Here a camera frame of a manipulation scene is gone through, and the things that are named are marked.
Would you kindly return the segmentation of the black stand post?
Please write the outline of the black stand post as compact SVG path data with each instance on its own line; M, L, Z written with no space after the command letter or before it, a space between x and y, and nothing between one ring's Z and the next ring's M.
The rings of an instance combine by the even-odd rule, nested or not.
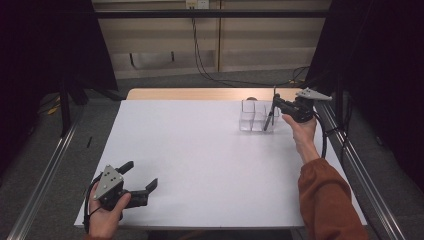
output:
M335 103L335 114L336 114L336 121L337 126L340 129L344 129L344 117L343 117L343 108L344 108L344 92L343 92L343 76L339 75L337 77L337 86L335 90L335 97L336 97L336 103Z
M66 89L66 81L64 79L60 81L59 90L60 90L60 108L61 108L61 116L62 116L61 136L64 137L71 127L68 92Z

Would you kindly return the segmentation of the clear acrylic compartment organizer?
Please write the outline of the clear acrylic compartment organizer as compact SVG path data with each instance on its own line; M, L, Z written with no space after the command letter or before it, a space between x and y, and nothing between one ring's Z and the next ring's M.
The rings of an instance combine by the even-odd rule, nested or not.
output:
M246 132L273 132L280 118L280 112L275 108L274 125L271 121L267 131L263 131L266 118L271 111L271 101L243 100L239 116L239 130Z

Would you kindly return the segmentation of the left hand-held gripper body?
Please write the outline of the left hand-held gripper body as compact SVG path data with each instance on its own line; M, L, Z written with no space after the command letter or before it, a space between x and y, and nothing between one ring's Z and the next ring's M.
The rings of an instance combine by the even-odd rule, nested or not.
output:
M93 199L99 201L104 209L111 211L123 195L123 184L123 176L111 165L107 165L101 174Z

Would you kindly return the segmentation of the vertical wooden wall strip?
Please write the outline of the vertical wooden wall strip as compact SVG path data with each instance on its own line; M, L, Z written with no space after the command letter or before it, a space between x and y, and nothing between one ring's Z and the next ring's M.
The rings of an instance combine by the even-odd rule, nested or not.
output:
M222 10L222 0L216 0L217 10ZM221 71L221 18L217 19L216 71Z

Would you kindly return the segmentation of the person's right hand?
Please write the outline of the person's right hand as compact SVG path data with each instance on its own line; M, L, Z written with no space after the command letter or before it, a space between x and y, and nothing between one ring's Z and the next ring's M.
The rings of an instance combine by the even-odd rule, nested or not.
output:
M283 115L282 119L291 127L296 150L304 164L320 157L314 144L317 122L315 118L297 123L291 116Z

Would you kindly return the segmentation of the white topped wooden table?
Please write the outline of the white topped wooden table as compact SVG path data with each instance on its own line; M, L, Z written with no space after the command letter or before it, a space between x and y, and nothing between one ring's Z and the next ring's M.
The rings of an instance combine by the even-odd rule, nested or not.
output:
M129 190L158 182L122 226L143 230L300 227L302 162L281 119L269 133L242 131L242 103L272 88L136 88L122 101L97 168L131 161Z

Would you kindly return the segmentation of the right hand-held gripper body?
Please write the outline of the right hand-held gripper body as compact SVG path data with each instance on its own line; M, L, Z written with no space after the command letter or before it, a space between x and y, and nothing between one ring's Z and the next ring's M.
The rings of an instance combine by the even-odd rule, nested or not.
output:
M315 101L331 101L332 97L316 90L305 88L296 93L294 101L281 101L281 112L289 115L297 123L305 123L314 117Z

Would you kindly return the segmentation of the person's left hand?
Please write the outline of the person's left hand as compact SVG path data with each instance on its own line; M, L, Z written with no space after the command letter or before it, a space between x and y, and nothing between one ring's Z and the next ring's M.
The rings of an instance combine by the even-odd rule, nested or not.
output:
M113 210L108 211L101 207L100 202L94 200L94 193L98 184L93 186L89 197L89 231L87 234L95 237L113 238L119 225L120 215L131 199L131 194L124 194Z

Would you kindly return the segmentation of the black horizontal frame bar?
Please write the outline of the black horizontal frame bar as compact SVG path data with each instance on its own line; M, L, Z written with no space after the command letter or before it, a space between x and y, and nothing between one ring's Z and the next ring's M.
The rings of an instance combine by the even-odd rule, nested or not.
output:
M101 19L126 18L326 18L326 10L101 10Z

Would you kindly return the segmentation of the white wall socket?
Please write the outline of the white wall socket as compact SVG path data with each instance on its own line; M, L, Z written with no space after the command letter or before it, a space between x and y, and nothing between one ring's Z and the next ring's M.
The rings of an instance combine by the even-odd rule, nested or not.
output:
M210 8L209 0L185 0L187 9L206 10Z

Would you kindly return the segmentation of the black curtain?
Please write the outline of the black curtain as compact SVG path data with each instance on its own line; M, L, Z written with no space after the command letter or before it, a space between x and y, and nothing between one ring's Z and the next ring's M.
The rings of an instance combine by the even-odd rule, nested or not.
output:
M424 0L332 0L306 82L348 91L424 190Z
M41 99L117 88L92 0L0 0L0 176L33 127Z

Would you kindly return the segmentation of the black flat-bristle makeup brush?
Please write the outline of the black flat-bristle makeup brush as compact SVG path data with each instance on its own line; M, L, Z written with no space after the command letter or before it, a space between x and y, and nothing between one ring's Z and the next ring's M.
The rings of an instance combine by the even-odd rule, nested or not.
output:
M276 96L276 85L273 87L273 98L272 98L272 105L271 105L271 123L274 125L274 114L275 114L275 96Z

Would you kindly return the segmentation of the aluminium floor rail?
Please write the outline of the aluminium floor rail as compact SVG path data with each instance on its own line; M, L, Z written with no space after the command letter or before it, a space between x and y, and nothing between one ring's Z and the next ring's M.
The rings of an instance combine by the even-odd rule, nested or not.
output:
M342 168L349 165L355 173L355 177L361 185L368 202L371 204L385 235L389 240L406 240L396 217L374 184L356 149L348 139L346 132L336 122L336 114L330 104L317 102L316 109L321 114L324 125L329 128L330 133L328 136L337 140L336 146L340 148L339 162Z
M43 171L40 180L32 192L29 200L25 207L21 211L17 218L11 232L9 233L6 240L25 240L28 232L31 228L32 223L44 201L45 195L56 175L56 172L61 164L61 161L73 139L77 125L81 121L84 110L80 109L77 111L76 116L70 123L70 127L63 136L59 138L59 141L55 147L49 162Z

